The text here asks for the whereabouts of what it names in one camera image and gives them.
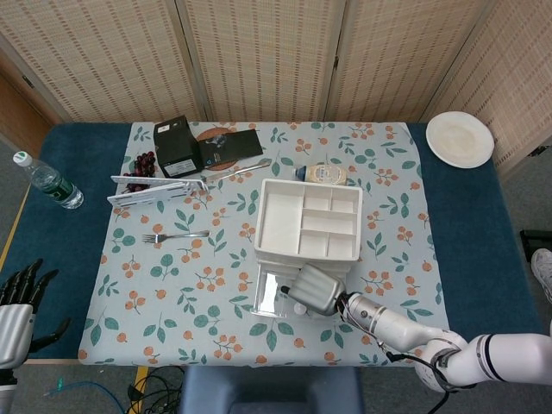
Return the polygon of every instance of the fork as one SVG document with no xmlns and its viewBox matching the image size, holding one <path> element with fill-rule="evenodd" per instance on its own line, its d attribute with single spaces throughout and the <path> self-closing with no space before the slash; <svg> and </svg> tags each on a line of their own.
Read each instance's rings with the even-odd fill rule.
<svg viewBox="0 0 552 414">
<path fill-rule="evenodd" d="M 196 233 L 188 233 L 187 235 L 142 235 L 141 240 L 144 243 L 162 243 L 166 239 L 176 239 L 180 237 L 209 237 L 209 235 L 209 230 L 203 230 Z"/>
</svg>

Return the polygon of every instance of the gray floor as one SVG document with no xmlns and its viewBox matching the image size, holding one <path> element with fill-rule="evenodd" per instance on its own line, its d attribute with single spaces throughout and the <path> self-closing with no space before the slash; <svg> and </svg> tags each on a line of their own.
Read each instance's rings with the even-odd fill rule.
<svg viewBox="0 0 552 414">
<path fill-rule="evenodd" d="M 26 182 L 10 158 L 12 151 L 0 142 L 0 248 L 3 247 L 13 218 L 19 208 Z M 552 148 L 537 158 L 527 159 L 504 183 L 506 202 L 516 231 L 552 230 Z M 552 317 L 552 306 L 544 298 L 540 285 L 528 274 L 543 324 Z M 52 397 L 43 394 L 65 384 L 92 380 L 108 387 L 124 405 L 127 386 L 135 377 L 134 367 L 25 366 L 17 370 L 20 386 L 12 414 L 29 412 L 74 413 L 117 412 L 99 391 L 81 388 Z M 362 370 L 366 413 L 427 412 L 440 395 L 426 389 L 412 369 L 366 368 Z M 548 413 L 552 411 L 551 386 L 480 384 L 474 390 L 452 395 L 440 413 Z"/>
</svg>

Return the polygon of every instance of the wall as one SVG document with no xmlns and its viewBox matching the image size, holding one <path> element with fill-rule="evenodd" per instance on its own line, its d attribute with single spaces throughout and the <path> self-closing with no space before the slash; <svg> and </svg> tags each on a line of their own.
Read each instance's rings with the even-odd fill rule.
<svg viewBox="0 0 552 414">
<path fill-rule="evenodd" d="M 163 0 L 3 2 L 0 32 L 73 121 L 200 118 Z"/>
<path fill-rule="evenodd" d="M 506 172 L 552 135 L 550 16 L 549 0 L 16 0 L 0 46 L 65 121 L 464 110 L 489 126 Z"/>
<path fill-rule="evenodd" d="M 477 116 L 492 131 L 501 174 L 552 135 L 551 16 L 550 1 L 497 1 L 422 118 Z"/>
</svg>

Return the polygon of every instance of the grapes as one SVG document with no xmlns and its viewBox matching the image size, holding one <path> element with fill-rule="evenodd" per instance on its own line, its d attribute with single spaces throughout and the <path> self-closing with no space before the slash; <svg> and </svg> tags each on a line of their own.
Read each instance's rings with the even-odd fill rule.
<svg viewBox="0 0 552 414">
<path fill-rule="evenodd" d="M 134 172 L 131 174 L 125 173 L 125 177 L 155 177 L 155 153 L 150 151 L 148 153 L 143 153 L 138 155 L 134 161 Z M 149 185 L 145 184 L 127 184 L 127 189 L 130 192 L 137 192 L 146 190 L 149 188 Z"/>
</svg>

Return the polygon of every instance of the bottle lid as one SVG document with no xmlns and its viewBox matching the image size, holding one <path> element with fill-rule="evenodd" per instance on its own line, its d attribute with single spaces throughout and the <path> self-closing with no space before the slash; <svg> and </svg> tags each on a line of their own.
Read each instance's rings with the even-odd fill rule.
<svg viewBox="0 0 552 414">
<path fill-rule="evenodd" d="M 304 304 L 300 304 L 299 302 L 297 302 L 295 305 L 293 305 L 293 311 L 298 315 L 304 315 L 305 313 L 307 313 L 307 307 Z"/>
<path fill-rule="evenodd" d="M 295 168 L 293 170 L 293 175 L 295 175 L 295 177 L 297 179 L 300 179 L 301 181 L 304 181 L 304 177 L 307 173 L 307 167 L 306 166 L 301 166 L 300 168 Z"/>
<path fill-rule="evenodd" d="M 25 151 L 19 151 L 14 154 L 14 162 L 18 166 L 30 166 L 33 163 L 33 157 L 27 154 Z"/>
</svg>

